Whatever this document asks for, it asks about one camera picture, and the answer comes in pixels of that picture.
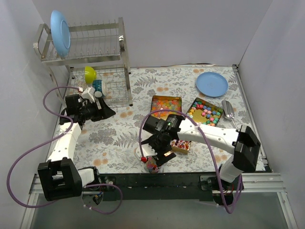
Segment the teal white cup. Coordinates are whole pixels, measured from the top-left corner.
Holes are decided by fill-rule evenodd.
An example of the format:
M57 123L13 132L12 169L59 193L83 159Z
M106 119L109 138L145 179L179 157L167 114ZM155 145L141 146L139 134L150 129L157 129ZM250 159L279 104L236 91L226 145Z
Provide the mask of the teal white cup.
M108 92L107 85L103 82L101 79L96 79L92 82L92 86L95 89L94 96L99 97L105 97Z

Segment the aluminium frame rail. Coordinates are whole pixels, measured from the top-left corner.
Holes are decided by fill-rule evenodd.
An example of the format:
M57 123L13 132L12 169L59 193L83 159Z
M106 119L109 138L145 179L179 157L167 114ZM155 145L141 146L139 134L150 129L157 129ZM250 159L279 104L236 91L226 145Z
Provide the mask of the aluminium frame rail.
M243 192L248 193L277 193L286 192L280 173L243 173Z

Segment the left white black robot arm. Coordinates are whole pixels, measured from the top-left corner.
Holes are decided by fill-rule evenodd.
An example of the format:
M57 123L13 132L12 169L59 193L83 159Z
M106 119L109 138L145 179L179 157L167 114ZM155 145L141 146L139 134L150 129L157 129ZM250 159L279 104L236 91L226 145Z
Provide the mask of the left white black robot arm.
M97 101L79 94L66 96L66 108L60 113L61 137L46 162L38 166L38 174L47 201L78 197L86 186L96 191L101 178L95 166L77 169L74 152L77 140L86 121L97 122L116 113L105 103L101 92L94 92Z

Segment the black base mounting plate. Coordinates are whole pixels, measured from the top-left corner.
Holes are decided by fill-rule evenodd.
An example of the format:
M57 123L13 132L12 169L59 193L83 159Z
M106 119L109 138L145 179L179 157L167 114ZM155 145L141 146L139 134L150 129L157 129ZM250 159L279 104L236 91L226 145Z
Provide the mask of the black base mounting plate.
M223 204L215 172L100 174L103 184L122 191L123 200L194 199Z

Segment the steel dish rack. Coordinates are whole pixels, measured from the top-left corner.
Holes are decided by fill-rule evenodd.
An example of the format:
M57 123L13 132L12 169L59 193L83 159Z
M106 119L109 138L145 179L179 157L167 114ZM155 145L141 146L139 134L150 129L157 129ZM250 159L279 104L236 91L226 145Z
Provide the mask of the steel dish rack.
M131 68L123 18L108 23L74 24L69 30L71 48L64 58L57 54L47 24L40 24L34 37L34 51L53 84L58 86L56 67L64 66L68 72L67 85L77 86L78 81L85 81L85 66L91 66L97 79L107 85L108 105L132 106Z

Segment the clear round plastic container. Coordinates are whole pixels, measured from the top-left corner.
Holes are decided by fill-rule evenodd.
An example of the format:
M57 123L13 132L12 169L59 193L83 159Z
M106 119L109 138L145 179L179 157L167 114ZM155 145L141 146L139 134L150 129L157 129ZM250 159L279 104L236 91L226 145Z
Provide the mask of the clear round plastic container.
M157 174L163 164L163 160L156 156L148 156L145 164L149 173Z

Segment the patterned beige cup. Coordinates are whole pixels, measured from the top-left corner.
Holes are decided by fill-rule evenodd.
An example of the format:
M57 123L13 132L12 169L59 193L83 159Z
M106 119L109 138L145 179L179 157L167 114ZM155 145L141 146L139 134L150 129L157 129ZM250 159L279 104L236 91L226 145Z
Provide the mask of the patterned beige cup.
M78 81L77 82L77 86L79 87L79 88L81 88L82 90L85 90L88 86L87 86L87 84L86 84L86 82L81 82L81 81Z

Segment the blue plate in rack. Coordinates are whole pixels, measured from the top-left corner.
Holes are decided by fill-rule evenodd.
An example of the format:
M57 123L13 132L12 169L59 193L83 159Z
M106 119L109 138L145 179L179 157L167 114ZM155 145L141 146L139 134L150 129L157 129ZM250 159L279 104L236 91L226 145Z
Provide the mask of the blue plate in rack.
M51 13L51 36L57 54L66 57L71 47L70 30L64 15L58 10Z

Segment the tin of gummy candies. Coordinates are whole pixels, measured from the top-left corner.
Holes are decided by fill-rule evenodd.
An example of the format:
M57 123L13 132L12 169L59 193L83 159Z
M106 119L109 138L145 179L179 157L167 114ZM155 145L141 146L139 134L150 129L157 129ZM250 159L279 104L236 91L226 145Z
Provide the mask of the tin of gummy candies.
M172 96L160 96L154 95L152 97L151 103L151 112L155 110L175 110L175 111L182 111L182 99L180 97L172 97ZM166 120L168 115L176 114L175 112L156 112L151 114L151 116L156 117L158 119Z

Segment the yellow green bowl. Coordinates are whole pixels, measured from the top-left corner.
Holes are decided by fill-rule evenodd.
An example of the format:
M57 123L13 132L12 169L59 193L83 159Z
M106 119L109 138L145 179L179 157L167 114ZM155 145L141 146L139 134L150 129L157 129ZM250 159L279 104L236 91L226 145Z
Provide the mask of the yellow green bowl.
M92 84L94 80L96 80L96 71L90 67L90 66L85 66L84 68L84 79L86 84Z

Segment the blue plate on table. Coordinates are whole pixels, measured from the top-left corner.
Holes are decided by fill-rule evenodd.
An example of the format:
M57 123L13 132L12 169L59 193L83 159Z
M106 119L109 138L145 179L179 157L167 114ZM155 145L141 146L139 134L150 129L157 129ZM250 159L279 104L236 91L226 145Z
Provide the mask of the blue plate on table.
M227 92L228 82L218 73L206 72L197 77L196 87L202 94L216 98L223 96Z

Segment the tin of star candies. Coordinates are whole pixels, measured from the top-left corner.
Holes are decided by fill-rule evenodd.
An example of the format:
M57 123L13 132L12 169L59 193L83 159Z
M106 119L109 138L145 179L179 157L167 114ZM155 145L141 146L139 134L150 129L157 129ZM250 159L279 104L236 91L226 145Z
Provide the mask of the tin of star candies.
M197 123L217 126L223 113L222 108L201 98L195 98L186 114Z

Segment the silver metal scoop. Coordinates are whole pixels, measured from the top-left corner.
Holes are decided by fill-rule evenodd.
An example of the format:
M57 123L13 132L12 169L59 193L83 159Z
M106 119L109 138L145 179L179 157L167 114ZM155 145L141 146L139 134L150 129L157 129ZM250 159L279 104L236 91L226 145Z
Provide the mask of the silver metal scoop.
M231 103L227 100L222 100L222 106L223 106L225 118L232 122L235 129L238 129L237 125L234 122L235 114L234 114L234 109L233 109Z

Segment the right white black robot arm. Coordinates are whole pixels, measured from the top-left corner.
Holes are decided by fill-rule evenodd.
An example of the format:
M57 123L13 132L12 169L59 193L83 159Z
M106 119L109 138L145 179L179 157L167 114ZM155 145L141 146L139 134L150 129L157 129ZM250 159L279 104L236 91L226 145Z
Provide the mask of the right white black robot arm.
M220 189L228 189L243 172L256 171L261 143L251 127L242 125L239 129L226 129L198 125L193 119L171 114L166 120L148 116L141 130L151 136L140 141L141 161L152 159L152 170L175 157L171 153L173 140L183 140L214 146L231 154L231 157L218 169L215 178Z

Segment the floral table mat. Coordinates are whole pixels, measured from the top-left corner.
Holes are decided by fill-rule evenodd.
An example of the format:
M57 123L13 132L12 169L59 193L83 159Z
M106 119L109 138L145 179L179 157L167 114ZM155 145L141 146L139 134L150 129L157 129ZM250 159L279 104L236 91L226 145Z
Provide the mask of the floral table mat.
M197 77L206 72L222 75L228 82L224 96L209 98L196 88ZM74 153L77 168L95 166L100 173L144 173L145 165L139 161L138 139L146 139L148 133L140 131L144 117L151 110L154 95L180 97L182 111L187 112L195 98L201 98L216 106L229 101L234 109L233 121L221 118L218 126L232 128L235 125L253 126L244 95L232 67L183 66L173 68L132 69L130 84L132 105L128 104L125 75L122 69L98 70L98 78L108 86L105 98L115 116L99 122L88 121L78 138Z

